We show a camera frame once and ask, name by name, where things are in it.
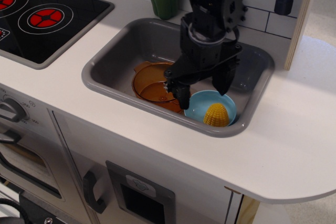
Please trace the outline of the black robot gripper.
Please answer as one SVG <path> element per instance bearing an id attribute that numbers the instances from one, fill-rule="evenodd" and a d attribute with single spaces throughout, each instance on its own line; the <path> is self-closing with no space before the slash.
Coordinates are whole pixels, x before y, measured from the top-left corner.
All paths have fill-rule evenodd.
<path id="1" fill-rule="evenodd" d="M 180 108 L 190 106 L 191 85 L 212 78 L 212 85 L 220 95 L 225 95 L 235 76 L 242 52 L 237 40 L 226 41 L 220 35 L 212 44 L 205 40 L 193 27 L 192 15 L 186 14 L 181 19 L 180 27 L 181 55 L 164 73 L 165 88 L 173 93 Z"/>

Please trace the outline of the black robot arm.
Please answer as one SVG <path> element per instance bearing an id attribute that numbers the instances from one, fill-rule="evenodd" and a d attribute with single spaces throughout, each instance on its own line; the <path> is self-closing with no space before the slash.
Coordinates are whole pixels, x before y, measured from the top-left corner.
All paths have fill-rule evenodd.
<path id="1" fill-rule="evenodd" d="M 238 65 L 237 24 L 247 10 L 243 0 L 190 0 L 192 12 L 180 26 L 181 55 L 164 73 L 165 87 L 186 110 L 191 85 L 211 78 L 220 95 L 227 93 Z"/>

